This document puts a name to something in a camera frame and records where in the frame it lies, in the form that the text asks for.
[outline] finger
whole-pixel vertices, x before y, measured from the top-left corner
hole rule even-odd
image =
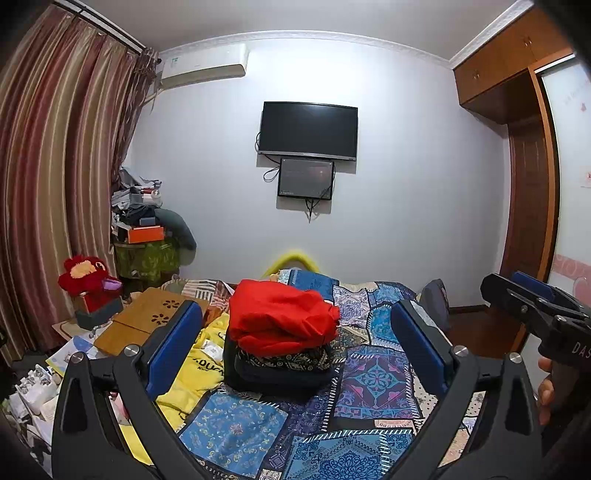
[[[542,393],[541,403],[544,406],[550,405],[554,400],[554,389]]]
[[[552,382],[545,378],[538,387],[538,400],[540,404],[547,405],[554,399],[554,385]]]
[[[550,408],[549,407],[541,407],[540,408],[540,425],[544,426],[547,425],[550,421]]]
[[[541,356],[538,359],[538,367],[540,367],[544,372],[551,373],[552,372],[552,360]]]

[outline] crown molding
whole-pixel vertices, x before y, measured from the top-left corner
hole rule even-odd
[[[169,48],[160,53],[160,58],[166,61],[170,58],[177,57],[183,53],[200,50],[202,48],[219,47],[229,45],[232,43],[243,43],[253,40],[274,40],[278,38],[296,38],[296,39],[313,39],[313,40],[335,40],[345,41],[350,43],[358,43],[361,45],[369,45],[371,47],[385,48],[394,50],[400,53],[411,55],[415,58],[430,61],[439,66],[449,68],[449,61],[437,55],[433,55],[426,51],[417,48],[408,47],[400,43],[395,43],[388,40],[380,40],[379,38],[364,37],[362,35],[353,35],[349,33],[325,32],[316,30],[269,30],[260,32],[237,33],[234,35],[226,35],[224,37],[208,38],[206,40],[199,40],[192,43],[181,45],[180,47]]]
[[[478,50],[492,37],[497,35],[497,33],[499,33],[501,30],[507,27],[507,25],[517,20],[521,15],[523,15],[533,6],[534,3],[530,0],[517,0],[501,15],[495,18],[488,27],[486,27],[476,37],[474,37],[468,45],[466,45],[463,49],[456,53],[449,61],[449,68],[453,70],[458,65],[463,63],[476,50]]]

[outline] small monitor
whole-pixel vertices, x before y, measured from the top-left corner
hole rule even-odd
[[[332,199],[335,162],[282,158],[279,170],[280,197]]]

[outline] gray pillow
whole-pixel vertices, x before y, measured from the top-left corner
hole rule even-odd
[[[431,280],[423,288],[417,301],[442,331],[449,331],[449,304],[445,285],[440,278]]]

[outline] metal screw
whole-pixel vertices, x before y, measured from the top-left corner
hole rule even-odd
[[[509,354],[509,360],[511,360],[514,364],[520,364],[523,361],[521,355],[517,352],[511,352]]]
[[[125,356],[136,356],[139,352],[139,346],[132,343],[123,349]]]
[[[454,348],[452,348],[452,352],[455,353],[457,356],[468,356],[468,354],[470,353],[468,348],[463,345],[456,345]]]
[[[73,364],[79,364],[80,362],[82,362],[83,358],[84,358],[83,352],[75,352],[70,357],[70,362],[72,362]]]

